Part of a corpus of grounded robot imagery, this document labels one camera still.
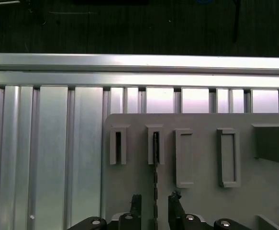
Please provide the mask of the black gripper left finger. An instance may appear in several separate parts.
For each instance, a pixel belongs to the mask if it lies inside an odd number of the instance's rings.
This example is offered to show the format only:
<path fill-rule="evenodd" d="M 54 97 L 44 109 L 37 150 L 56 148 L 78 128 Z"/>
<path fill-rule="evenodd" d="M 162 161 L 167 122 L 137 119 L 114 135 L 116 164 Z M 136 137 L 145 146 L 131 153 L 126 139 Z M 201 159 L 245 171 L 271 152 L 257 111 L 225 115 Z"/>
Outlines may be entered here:
<path fill-rule="evenodd" d="M 142 195 L 132 196 L 129 212 L 116 213 L 107 222 L 101 217 L 88 217 L 69 230 L 140 230 L 142 225 Z"/>

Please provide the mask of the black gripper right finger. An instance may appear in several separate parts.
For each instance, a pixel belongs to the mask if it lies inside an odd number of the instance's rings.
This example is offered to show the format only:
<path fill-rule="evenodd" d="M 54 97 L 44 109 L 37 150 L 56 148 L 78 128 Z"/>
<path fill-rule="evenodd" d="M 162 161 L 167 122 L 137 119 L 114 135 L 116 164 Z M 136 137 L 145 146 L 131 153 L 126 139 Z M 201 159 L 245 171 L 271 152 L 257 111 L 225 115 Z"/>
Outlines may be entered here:
<path fill-rule="evenodd" d="M 222 218 L 209 225 L 195 214 L 187 214 L 180 203 L 180 191 L 173 191 L 168 197 L 168 223 L 171 230 L 239 230 L 240 224 Z"/>

